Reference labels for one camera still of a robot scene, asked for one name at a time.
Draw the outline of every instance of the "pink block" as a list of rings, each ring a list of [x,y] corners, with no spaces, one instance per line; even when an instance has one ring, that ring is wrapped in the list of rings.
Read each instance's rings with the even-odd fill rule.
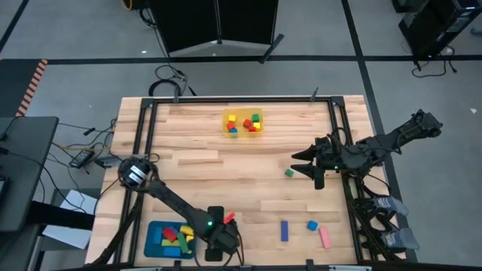
[[[325,248],[330,248],[331,247],[330,237],[328,236],[328,231],[326,230],[325,227],[319,228],[319,235],[322,237],[323,246],[325,246]]]

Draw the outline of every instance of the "concrete floor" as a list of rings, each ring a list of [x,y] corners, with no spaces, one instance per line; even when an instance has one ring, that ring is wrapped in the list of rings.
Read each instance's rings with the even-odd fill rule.
[[[20,0],[0,2],[0,35]],[[400,14],[388,0],[349,0],[365,56],[408,55],[398,31]],[[482,24],[482,17],[474,24]],[[276,32],[286,38],[275,54],[344,55],[355,53],[343,7],[338,0],[280,0]],[[482,54],[482,37],[467,28],[453,43],[457,54]],[[223,55],[247,50],[221,49]],[[183,53],[211,56],[217,49]],[[117,1],[35,0],[20,18],[0,58],[82,59],[162,56],[154,33],[136,12],[126,12]],[[401,195],[410,209],[408,221],[420,244],[419,262],[482,266],[482,190],[479,157],[482,145],[480,113],[482,62],[454,62],[456,75],[417,79],[411,62],[367,62],[375,99],[385,131],[423,108],[444,122],[436,139],[414,142],[394,155]],[[107,127],[121,98],[145,96],[155,80],[156,64],[49,65],[28,111],[29,116],[56,115],[62,122]],[[365,94],[357,62],[223,62],[174,65],[189,76],[198,95]],[[434,62],[424,72],[439,72]],[[170,88],[159,89],[169,95]],[[88,142],[80,131],[60,127],[55,141]],[[66,160],[56,150],[55,155]],[[60,188],[73,188],[67,171],[47,167]],[[92,166],[90,175],[73,171],[81,187],[102,183],[103,171]],[[47,198],[53,188],[46,184]],[[36,196],[41,195],[40,188]],[[85,251],[47,253],[43,270],[80,266]]]

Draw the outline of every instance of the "green block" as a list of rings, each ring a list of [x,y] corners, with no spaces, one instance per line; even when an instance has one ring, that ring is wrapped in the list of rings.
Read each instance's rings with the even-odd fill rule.
[[[258,115],[258,114],[253,114],[252,120],[253,120],[253,122],[259,122],[259,115]]]
[[[179,247],[179,241],[174,240],[174,242],[169,241],[168,239],[163,239],[163,242],[161,243],[162,246],[176,246]]]
[[[293,177],[294,172],[291,169],[286,169],[285,175],[289,178]]]
[[[182,253],[187,253],[189,251],[188,243],[186,242],[186,238],[184,234],[178,234],[179,245],[181,246]]]

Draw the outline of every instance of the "yellow tray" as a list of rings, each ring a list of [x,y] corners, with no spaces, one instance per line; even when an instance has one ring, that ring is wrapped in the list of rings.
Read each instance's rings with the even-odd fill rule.
[[[227,130],[227,124],[229,123],[229,115],[235,115],[236,121],[234,125],[238,132],[229,132]],[[252,115],[258,114],[259,115],[259,123],[261,124],[261,128],[258,132],[248,132],[248,128],[243,126],[244,120],[252,120]],[[264,131],[264,119],[263,119],[263,110],[261,108],[234,108],[234,109],[224,109],[223,110],[223,132],[227,137],[236,138],[236,137],[255,137],[261,136]]]

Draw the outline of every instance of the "wooden table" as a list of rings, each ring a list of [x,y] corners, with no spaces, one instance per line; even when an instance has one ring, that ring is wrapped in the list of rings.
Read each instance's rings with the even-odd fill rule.
[[[363,96],[344,96],[353,141],[373,135]],[[119,111],[112,152],[133,151],[142,98],[124,98]],[[229,139],[221,130],[225,108],[262,108],[264,134],[259,138]],[[145,126],[149,113],[146,113]],[[338,123],[341,123],[337,111]],[[226,214],[236,212],[247,265],[302,265],[356,263],[352,234],[340,174],[327,172],[323,190],[315,190],[308,177],[284,171],[293,163],[291,155],[308,148],[315,137],[332,130],[328,106],[318,102],[191,103],[162,104],[157,109],[151,153],[160,155],[160,177],[191,205],[207,209],[224,206]],[[145,148],[142,133],[140,150]],[[108,169],[102,189],[117,177]],[[372,173],[384,179],[383,170]],[[377,193],[387,193],[384,184],[370,178],[365,183]],[[102,196],[96,213],[86,263],[95,260],[119,226],[124,189],[115,184]],[[183,221],[161,201],[145,196],[142,210],[136,266],[172,266],[172,260],[144,256],[147,228],[151,221]],[[289,242],[281,242],[280,221],[289,222]],[[314,220],[327,227],[332,248],[323,248],[318,231],[307,229]],[[197,240],[201,265],[206,244]],[[124,241],[122,261],[127,261],[130,233]],[[193,266],[193,260],[183,260]],[[233,257],[230,265],[239,265]]]

